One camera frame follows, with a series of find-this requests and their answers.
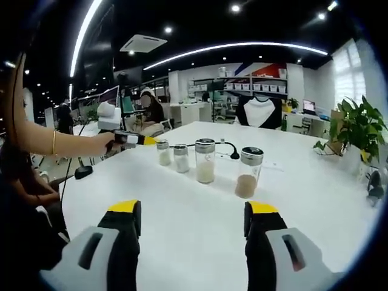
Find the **silver jar lid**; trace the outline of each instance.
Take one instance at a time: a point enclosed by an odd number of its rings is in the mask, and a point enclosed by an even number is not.
[[[210,138],[197,139],[195,142],[195,151],[198,153],[212,153],[215,150],[215,141]]]
[[[257,147],[245,147],[241,151],[241,162],[248,166],[258,166],[263,162],[264,152]]]
[[[167,150],[169,147],[169,142],[166,139],[162,139],[156,142],[156,148],[158,150]]]
[[[185,144],[177,144],[174,146],[174,155],[175,156],[184,156],[188,155],[189,151],[187,150],[187,145]]]

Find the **computer monitor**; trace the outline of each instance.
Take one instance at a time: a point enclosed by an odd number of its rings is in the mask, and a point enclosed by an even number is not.
[[[114,106],[117,107],[118,106],[117,102],[119,99],[118,96],[119,96],[119,86],[116,86],[112,89],[105,91],[103,94],[101,94],[99,96],[98,102],[102,103],[102,102],[108,101],[109,104],[113,104]]]
[[[315,102],[309,100],[303,100],[303,113],[316,115]]]

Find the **white powder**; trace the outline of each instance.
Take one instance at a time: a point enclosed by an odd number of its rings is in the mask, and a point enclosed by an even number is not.
[[[185,173],[190,170],[189,157],[187,155],[175,156],[175,164],[178,173]]]
[[[171,164],[170,152],[168,150],[159,153],[159,164],[162,166]]]
[[[206,161],[196,165],[196,179],[201,183],[214,181],[214,162]]]

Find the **hand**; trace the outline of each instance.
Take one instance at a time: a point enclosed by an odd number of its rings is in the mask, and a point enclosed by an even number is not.
[[[115,134],[112,132],[100,133],[93,139],[93,148],[98,155],[105,154],[107,152],[107,146],[110,142],[115,142]],[[112,149],[117,149],[120,145],[114,143]]]

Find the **table surface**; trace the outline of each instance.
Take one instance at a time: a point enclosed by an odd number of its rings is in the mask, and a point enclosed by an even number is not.
[[[297,227],[322,251],[333,272],[356,258],[374,227],[378,209],[367,192],[336,166],[336,156],[319,156],[317,138],[240,125],[193,122],[161,136],[170,145],[198,138],[225,138],[240,151],[263,149],[264,163],[253,200],[275,206],[288,227]],[[244,203],[234,189],[239,161],[228,145],[216,146],[216,179],[195,181],[162,167],[154,146],[126,150],[94,166],[94,173],[66,185],[63,213],[71,238],[95,226],[114,203],[142,203],[139,290],[246,290]]]

